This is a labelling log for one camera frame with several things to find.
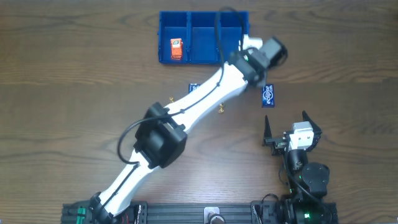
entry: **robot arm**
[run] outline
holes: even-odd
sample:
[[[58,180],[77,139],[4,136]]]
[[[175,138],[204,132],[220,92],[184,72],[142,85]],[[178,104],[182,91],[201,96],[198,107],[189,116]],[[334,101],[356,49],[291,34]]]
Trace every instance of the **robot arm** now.
[[[245,36],[244,49],[230,56],[224,64],[224,71],[220,68],[187,96],[165,107],[156,103],[148,109],[144,118],[176,114],[188,108],[167,119],[148,121],[139,126],[130,158],[131,162],[139,164],[127,165],[108,189],[90,199],[90,208],[97,223],[112,223],[128,208],[134,194],[151,173],[167,167],[181,155],[187,134],[199,120],[221,102],[238,96],[248,85],[263,81],[268,68],[285,53],[284,46],[274,38],[263,45],[261,39]]]

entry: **tic tac logo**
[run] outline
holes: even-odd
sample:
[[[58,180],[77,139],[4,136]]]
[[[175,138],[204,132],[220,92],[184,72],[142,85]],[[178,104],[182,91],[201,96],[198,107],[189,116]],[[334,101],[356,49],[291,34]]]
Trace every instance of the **tic tac logo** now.
[[[262,94],[262,99],[266,100],[268,104],[271,104],[271,100],[274,98],[273,92],[274,92],[274,90],[272,89],[272,85],[266,86],[266,90]]]

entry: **wood grain tabletop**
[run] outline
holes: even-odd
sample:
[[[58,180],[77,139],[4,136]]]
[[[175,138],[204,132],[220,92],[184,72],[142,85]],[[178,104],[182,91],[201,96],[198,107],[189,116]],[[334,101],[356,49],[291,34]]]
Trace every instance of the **wood grain tabletop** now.
[[[116,140],[146,109],[187,94],[217,66],[165,66],[159,11],[249,11],[251,36],[278,37],[286,63],[269,73],[275,108],[250,89],[191,132],[185,152],[135,199],[250,202],[287,194],[281,157],[261,146],[305,110],[323,130],[326,202],[340,223],[398,216],[398,1],[16,0],[0,2],[0,220],[60,223],[63,203],[102,191],[124,164]],[[124,144],[131,153],[133,134]]]

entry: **small gold object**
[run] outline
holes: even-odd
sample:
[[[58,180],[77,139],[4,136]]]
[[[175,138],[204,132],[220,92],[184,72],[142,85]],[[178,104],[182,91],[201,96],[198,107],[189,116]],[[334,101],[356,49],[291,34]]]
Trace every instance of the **small gold object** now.
[[[219,110],[218,110],[218,113],[219,113],[219,114],[224,113],[224,103],[221,103],[221,104],[220,104],[220,108],[219,108]]]

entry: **wooden table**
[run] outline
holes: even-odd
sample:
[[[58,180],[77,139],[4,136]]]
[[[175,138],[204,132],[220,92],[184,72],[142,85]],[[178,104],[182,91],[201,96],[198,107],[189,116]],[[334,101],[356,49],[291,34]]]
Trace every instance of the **wooden table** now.
[[[261,108],[260,90],[226,102],[135,199],[288,193],[281,158],[261,146],[264,115],[278,135],[306,110],[323,129],[308,156],[331,169],[325,200],[337,203],[340,223],[396,222],[398,1],[20,0],[0,3],[2,223],[59,223],[62,203],[106,189],[124,166],[115,152],[123,129],[216,71],[158,62],[159,11],[224,5],[250,12],[252,36],[276,35],[288,47],[288,61],[268,78],[276,107]]]

